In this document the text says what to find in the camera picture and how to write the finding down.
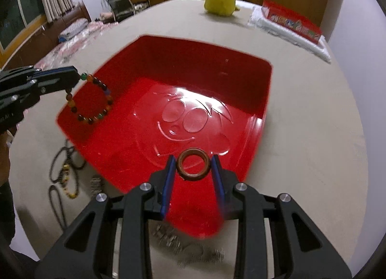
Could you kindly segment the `person left hand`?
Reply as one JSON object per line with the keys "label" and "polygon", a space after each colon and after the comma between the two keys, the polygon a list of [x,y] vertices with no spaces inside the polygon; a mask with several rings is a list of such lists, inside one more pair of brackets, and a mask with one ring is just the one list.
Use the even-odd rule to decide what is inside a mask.
{"label": "person left hand", "polygon": [[10,174],[9,148],[13,141],[10,131],[1,133],[0,139],[0,186],[8,181]]}

